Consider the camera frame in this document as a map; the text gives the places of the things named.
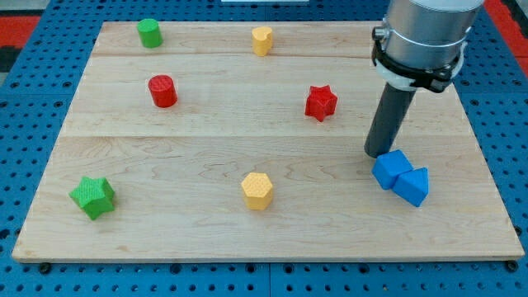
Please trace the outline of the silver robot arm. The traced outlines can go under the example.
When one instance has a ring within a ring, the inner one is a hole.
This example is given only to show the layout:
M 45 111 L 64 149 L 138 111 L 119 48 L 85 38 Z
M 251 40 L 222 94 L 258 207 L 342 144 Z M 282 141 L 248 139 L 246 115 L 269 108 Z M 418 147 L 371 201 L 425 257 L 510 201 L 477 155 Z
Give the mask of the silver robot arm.
M 445 91 L 463 66 L 482 6 L 483 0 L 391 0 L 372 30 L 376 71 L 399 91 Z

